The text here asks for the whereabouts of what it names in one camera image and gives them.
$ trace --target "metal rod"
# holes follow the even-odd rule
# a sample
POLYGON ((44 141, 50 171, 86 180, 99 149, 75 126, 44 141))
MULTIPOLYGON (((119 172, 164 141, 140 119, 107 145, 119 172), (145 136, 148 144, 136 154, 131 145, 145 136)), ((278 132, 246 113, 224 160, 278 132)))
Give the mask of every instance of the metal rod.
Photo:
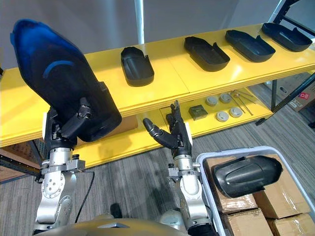
POLYGON ((243 95, 241 95, 241 94, 240 94, 240 96, 241 96, 242 98, 244 98, 244 99, 246 99, 246 100, 252 102, 253 104, 256 104, 254 101, 250 100, 249 98, 246 98, 245 96, 243 96, 243 95))
POLYGON ((240 104, 238 104, 238 102, 233 98, 233 96, 231 96, 231 98, 233 99, 233 101, 237 104, 237 106, 242 110, 242 112, 246 113, 243 108, 241 107, 240 104))
POLYGON ((245 95, 250 96, 250 97, 254 97, 253 95, 251 95, 249 93, 246 93, 246 92, 242 92, 242 91, 239 91, 239 90, 234 90, 234 91, 237 91, 237 93, 245 94, 245 95))
POLYGON ((243 100, 238 97, 238 99, 242 102, 243 106, 246 108, 246 110, 252 115, 252 112, 250 111, 250 109, 245 105, 245 103, 243 102, 243 100))
POLYGON ((277 80, 272 81, 272 92, 271 92, 271 110, 276 106, 277 98, 277 80))
POLYGON ((299 87, 297 87, 292 93, 290 93, 284 100, 282 100, 277 106, 275 106, 271 111, 273 113, 280 110, 288 102, 298 96, 304 89, 311 85, 315 81, 315 73, 313 73, 306 81, 304 81, 299 87))

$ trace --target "gray carpet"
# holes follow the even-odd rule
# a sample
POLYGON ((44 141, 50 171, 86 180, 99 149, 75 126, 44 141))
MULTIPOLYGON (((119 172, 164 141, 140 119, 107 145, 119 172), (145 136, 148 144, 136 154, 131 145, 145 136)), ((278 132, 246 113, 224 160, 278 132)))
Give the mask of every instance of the gray carpet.
MULTIPOLYGON (((271 91, 264 85, 251 88, 260 99, 270 102, 271 91)), ((304 118, 288 106, 261 126, 247 123, 193 140, 193 156, 203 152, 268 145, 278 149, 296 172, 315 202, 315 132, 304 118)), ((159 148, 129 158, 91 168, 95 183, 79 221, 93 219, 110 211, 113 203, 121 206, 123 217, 158 220, 178 199, 167 181, 170 151, 159 148)), ((91 174, 78 174, 73 223, 90 183, 91 174)), ((40 185, 25 177, 0 185, 1 235, 31 235, 40 202, 40 185)))

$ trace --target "yellow shelf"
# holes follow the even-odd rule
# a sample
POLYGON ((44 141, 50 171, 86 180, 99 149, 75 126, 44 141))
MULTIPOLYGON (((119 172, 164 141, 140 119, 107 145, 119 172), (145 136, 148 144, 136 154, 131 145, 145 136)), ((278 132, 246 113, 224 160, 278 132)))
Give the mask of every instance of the yellow shelf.
MULTIPOLYGON (((239 89, 240 91, 249 93, 250 92, 247 88, 239 89)), ((238 98, 235 100, 241 105, 241 102, 238 98)), ((209 106, 206 104, 206 98, 199 98, 194 101, 189 101, 180 104, 181 105, 181 114, 183 117, 184 122, 188 122, 190 126, 191 135, 193 137, 198 137, 200 135, 205 135, 208 133, 216 132, 222 129, 227 129, 236 125, 240 125, 243 123, 247 123, 253 120, 260 119, 262 117, 268 117, 272 115, 272 112, 258 99, 255 97, 255 103, 253 104, 245 99, 242 98, 242 101, 246 104, 249 110, 252 112, 253 116, 249 114, 244 106, 241 106, 242 109, 245 111, 239 118, 234 118, 230 116, 229 109, 232 107, 237 107, 236 103, 232 100, 230 103, 225 104, 218 101, 216 106, 209 106), (193 120, 191 115, 189 114, 189 108, 197 105, 202 105, 203 108, 208 112, 207 117, 193 120), (226 122, 220 122, 216 119, 216 114, 219 111, 225 111, 229 114, 229 119, 226 122)), ((162 108, 161 113, 164 118, 164 122, 167 123, 165 116, 171 112, 170 108, 162 108)))
POLYGON ((80 154, 80 159, 85 160, 89 168, 160 147, 144 128, 142 120, 145 117, 161 129, 167 129, 159 110, 145 112, 137 115, 136 129, 79 146, 74 154, 80 154))
MULTIPOLYGON (((248 89, 244 88, 241 90, 252 94, 248 89)), ((272 114, 272 112, 269 111, 268 108, 261 101, 259 101, 259 99, 255 98, 255 100, 256 104, 245 102, 244 100, 247 107, 253 113, 253 116, 246 112, 239 118, 230 117, 226 122, 217 121, 215 115, 217 111, 228 112, 229 108, 236 106, 236 104, 233 104, 233 101, 231 101, 229 104, 218 102, 216 106, 210 107, 205 103, 205 99, 202 98, 182 103, 180 105, 182 117, 185 121, 188 121, 192 136, 197 137, 253 121, 262 117, 268 117, 272 114), (188 109, 191 106, 196 106, 199 104, 201 104, 209 114, 206 118, 193 121, 190 117, 190 114, 188 113, 188 109)), ((80 154, 80 158, 86 161, 86 167, 89 168, 126 156, 131 156, 147 150, 158 148, 161 145, 159 145, 145 130, 142 124, 142 119, 147 117, 161 129, 168 130, 168 125, 166 125, 167 121, 165 119, 165 115, 168 113, 170 113, 169 108, 162 108, 159 110, 139 114, 137 115, 138 128, 77 147, 74 153, 80 154)))
MULTIPOLYGON (((252 36, 258 33, 276 53, 266 62, 254 63, 238 54, 225 40, 224 30, 196 34, 217 44, 231 61, 221 71, 203 71, 185 52, 185 37, 146 43, 137 47, 148 54, 155 71, 154 81, 144 87, 127 85, 121 69, 122 48, 86 54, 99 81, 109 87, 123 117, 166 107, 180 102, 240 89, 315 69, 315 51, 290 52, 260 31, 261 25, 235 28, 252 36)), ((18 68, 6 70, 0 84, 0 147, 39 138, 42 114, 49 106, 22 80, 18 68)))

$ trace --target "round metal part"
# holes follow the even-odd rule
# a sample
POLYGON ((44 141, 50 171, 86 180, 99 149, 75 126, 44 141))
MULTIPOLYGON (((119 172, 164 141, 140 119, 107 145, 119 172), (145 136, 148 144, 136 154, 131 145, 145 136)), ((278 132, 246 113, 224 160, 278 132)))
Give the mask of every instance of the round metal part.
POLYGON ((213 107, 218 103, 218 98, 214 96, 209 96, 206 98, 207 105, 213 107))
POLYGON ((228 120, 228 113, 223 112, 223 111, 218 112, 218 113, 216 114, 216 118, 217 118, 217 120, 220 121, 220 122, 226 122, 226 121, 228 120))
POLYGON ((238 107, 232 107, 232 108, 229 110, 229 113, 230 113, 230 115, 231 115, 232 117, 234 117, 234 118, 238 118, 238 117, 240 117, 240 116, 243 114, 242 110, 239 109, 238 107))
POLYGON ((232 100, 232 97, 228 93, 222 93, 220 95, 220 101, 223 103, 229 103, 232 100))

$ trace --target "robotic hand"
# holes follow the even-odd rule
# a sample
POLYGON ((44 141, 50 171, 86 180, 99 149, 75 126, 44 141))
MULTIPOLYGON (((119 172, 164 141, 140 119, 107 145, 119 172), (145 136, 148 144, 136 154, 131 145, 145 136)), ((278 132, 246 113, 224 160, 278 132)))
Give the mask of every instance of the robotic hand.
POLYGON ((171 149, 174 164, 169 164, 169 175, 176 183, 185 228, 189 235, 216 236, 211 216, 202 200, 202 187, 199 181, 199 163, 191 158, 191 135, 180 112, 179 102, 171 104, 172 113, 166 115, 171 133, 154 125, 148 118, 143 124, 149 134, 162 146, 171 149))

